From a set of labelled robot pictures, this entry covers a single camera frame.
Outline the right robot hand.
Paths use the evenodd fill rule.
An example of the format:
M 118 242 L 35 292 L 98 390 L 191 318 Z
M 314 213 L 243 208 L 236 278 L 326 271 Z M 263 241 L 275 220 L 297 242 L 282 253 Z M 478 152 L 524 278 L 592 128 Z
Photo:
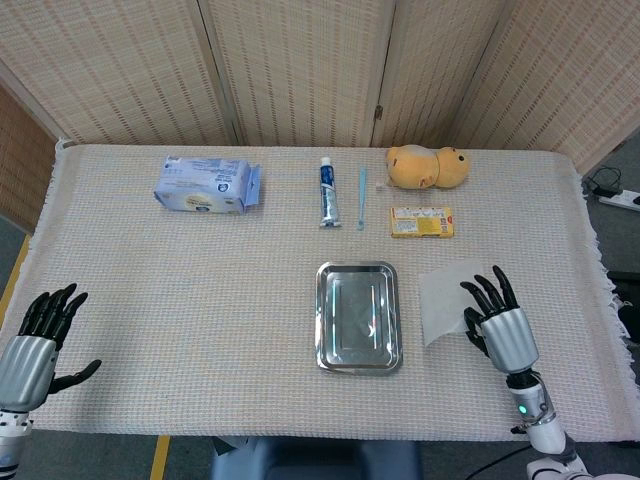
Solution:
M 537 362 L 539 351 L 508 277 L 498 265 L 493 265 L 492 271 L 500 289 L 479 274 L 473 282 L 460 283 L 476 302 L 476 308 L 463 311 L 467 338 L 497 370 L 507 375 L 523 374 Z

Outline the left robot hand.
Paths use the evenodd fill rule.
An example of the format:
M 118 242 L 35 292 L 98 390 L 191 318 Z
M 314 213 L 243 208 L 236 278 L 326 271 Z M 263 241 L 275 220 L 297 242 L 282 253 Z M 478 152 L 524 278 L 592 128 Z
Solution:
M 88 298 L 77 293 L 72 283 L 53 293 L 44 292 L 28 307 L 18 333 L 8 342 L 1 356 L 1 409 L 28 413 L 47 398 L 79 385 L 93 376 L 102 361 L 91 361 L 84 369 L 59 376 L 59 354 L 78 309 Z

